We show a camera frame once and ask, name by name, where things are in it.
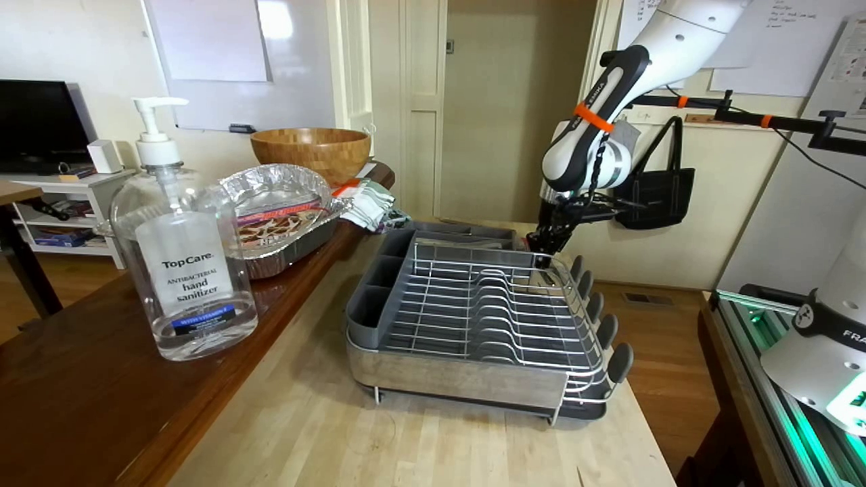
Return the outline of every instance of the monitor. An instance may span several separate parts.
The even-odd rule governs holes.
[[[0,79],[0,173],[92,173],[92,141],[65,80]]]

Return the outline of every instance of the dish rack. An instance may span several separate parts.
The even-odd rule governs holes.
[[[387,233],[349,299],[349,367],[372,386],[603,417],[630,367],[592,272],[516,249],[508,230]]]

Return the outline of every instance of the wooden floor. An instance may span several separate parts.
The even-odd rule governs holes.
[[[40,257],[59,299],[75,302],[111,280],[111,260]],[[619,320],[619,341],[637,349],[630,386],[678,472],[710,431],[717,401],[698,347],[702,293],[602,284],[607,307]],[[0,260],[0,344],[35,320],[19,280]]]

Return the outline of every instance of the hand sanitizer bottle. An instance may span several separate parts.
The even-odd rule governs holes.
[[[155,122],[158,106],[186,100],[138,96],[135,106],[147,126],[138,141],[143,169],[111,199],[111,230],[159,353],[199,359],[258,326],[236,210],[219,183],[200,186],[181,167],[177,144]]]

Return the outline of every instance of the bowl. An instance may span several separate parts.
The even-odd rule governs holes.
[[[355,178],[372,156],[372,136],[339,126],[263,129],[249,141],[263,165],[303,165],[318,169],[330,186]]]

